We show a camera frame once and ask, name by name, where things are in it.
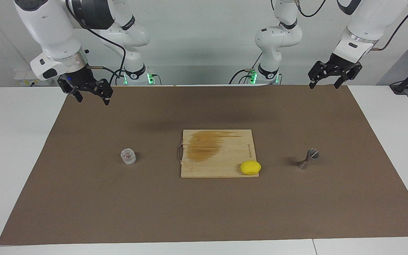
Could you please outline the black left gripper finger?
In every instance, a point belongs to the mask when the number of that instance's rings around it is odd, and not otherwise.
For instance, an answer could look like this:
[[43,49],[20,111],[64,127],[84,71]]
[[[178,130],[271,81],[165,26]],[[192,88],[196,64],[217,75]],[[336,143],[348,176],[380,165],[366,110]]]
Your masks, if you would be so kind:
[[361,63],[356,63],[355,66],[353,66],[352,68],[348,69],[348,68],[342,68],[342,67],[338,67],[337,68],[337,74],[339,74],[339,78],[336,80],[336,82],[334,83],[334,87],[336,89],[339,89],[339,87],[346,81],[348,80],[353,80],[356,78],[356,76],[358,75],[358,73],[361,71],[362,69],[362,65]]
[[326,79],[331,74],[332,74],[331,64],[323,63],[322,61],[317,61],[308,72],[308,78],[310,79],[309,83],[310,89],[313,89],[320,80]]

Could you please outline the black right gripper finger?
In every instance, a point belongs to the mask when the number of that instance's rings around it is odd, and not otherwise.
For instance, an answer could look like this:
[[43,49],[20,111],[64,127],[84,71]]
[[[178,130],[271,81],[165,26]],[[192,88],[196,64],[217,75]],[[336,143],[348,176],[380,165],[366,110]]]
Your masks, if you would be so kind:
[[94,88],[92,93],[100,97],[104,104],[107,106],[110,103],[110,98],[113,94],[113,89],[107,80],[98,80],[92,83]]
[[58,80],[58,84],[63,93],[70,94],[71,96],[75,97],[78,103],[82,102],[83,96],[75,86],[72,87],[66,80]]

